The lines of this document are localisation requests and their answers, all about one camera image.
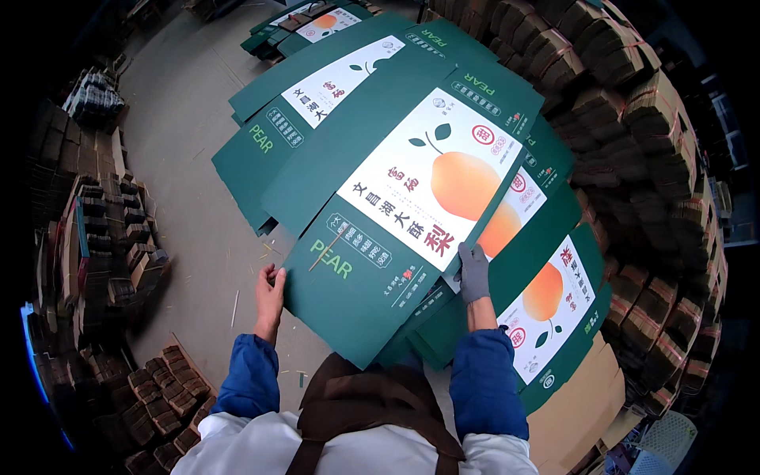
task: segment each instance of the bare hand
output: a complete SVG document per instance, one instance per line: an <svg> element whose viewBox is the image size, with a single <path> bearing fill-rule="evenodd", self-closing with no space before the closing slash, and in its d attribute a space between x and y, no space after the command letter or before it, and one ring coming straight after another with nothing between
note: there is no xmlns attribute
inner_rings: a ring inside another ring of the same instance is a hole
<svg viewBox="0 0 760 475"><path fill-rule="evenodd" d="M283 312L283 292L285 290L285 269L274 269L269 264L258 273L256 282L256 325L253 334L266 340L274 346L277 340L277 327L280 326L280 316ZM274 280L274 287L269 284Z"/></svg>

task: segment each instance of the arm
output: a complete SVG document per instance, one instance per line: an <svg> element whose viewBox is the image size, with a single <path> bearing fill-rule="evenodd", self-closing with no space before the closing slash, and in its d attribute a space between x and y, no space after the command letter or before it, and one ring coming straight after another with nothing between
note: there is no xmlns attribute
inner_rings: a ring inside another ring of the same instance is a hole
<svg viewBox="0 0 760 475"><path fill-rule="evenodd" d="M462 440L467 434L513 435L528 439L525 410L517 394L512 367L515 349L496 324L488 289L488 260L479 245L459 245L462 259L461 295L467 305L470 333L454 354L449 394L454 422Z"/></svg>
<svg viewBox="0 0 760 475"><path fill-rule="evenodd" d="M276 279L274 287L269 285L270 279ZM222 383L211 414L224 412L254 419L280 411L279 362L274 344L283 310L284 287L284 269L275 271L274 264L261 269L256 283L258 315L253 334L241 334L235 339L230 373Z"/></svg>

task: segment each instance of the person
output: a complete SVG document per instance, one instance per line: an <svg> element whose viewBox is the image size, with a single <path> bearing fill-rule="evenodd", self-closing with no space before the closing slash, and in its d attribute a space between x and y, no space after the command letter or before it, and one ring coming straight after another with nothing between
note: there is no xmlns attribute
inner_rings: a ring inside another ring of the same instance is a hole
<svg viewBox="0 0 760 475"><path fill-rule="evenodd" d="M479 245L471 251L461 243L459 253L469 329L449 388L459 440L445 428L421 363L360 371L333 353L312 376L300 412L280 413L274 346L286 271L270 264L258 275L253 334L235 340L230 373L198 425L201 441L172 474L538 473L528 454L515 350L491 303L488 261Z"/></svg>

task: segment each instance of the white shirt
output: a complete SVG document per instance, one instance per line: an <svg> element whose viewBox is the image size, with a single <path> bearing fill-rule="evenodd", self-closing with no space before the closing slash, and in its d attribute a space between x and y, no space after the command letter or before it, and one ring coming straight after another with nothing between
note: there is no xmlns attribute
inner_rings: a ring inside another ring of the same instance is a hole
<svg viewBox="0 0 760 475"><path fill-rule="evenodd" d="M251 420L228 413L198 425L201 441L179 459L172 475L285 474L301 444L298 415L270 412ZM530 446L513 435L467 434L466 475L537 475ZM412 429L384 426L339 435L325 444L315 475L424 475L435 473L438 453Z"/></svg>

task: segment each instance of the gray work glove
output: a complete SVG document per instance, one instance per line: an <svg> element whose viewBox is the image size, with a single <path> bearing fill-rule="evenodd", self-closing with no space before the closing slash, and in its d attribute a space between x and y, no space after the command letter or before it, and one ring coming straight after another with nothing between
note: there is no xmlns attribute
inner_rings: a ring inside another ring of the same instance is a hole
<svg viewBox="0 0 760 475"><path fill-rule="evenodd" d="M461 281L461 295L464 304L490 297L488 292L488 259L483 253L480 244L476 244L471 251L464 242L459 243L459 257L462 259L462 270L454 276L454 280Z"/></svg>

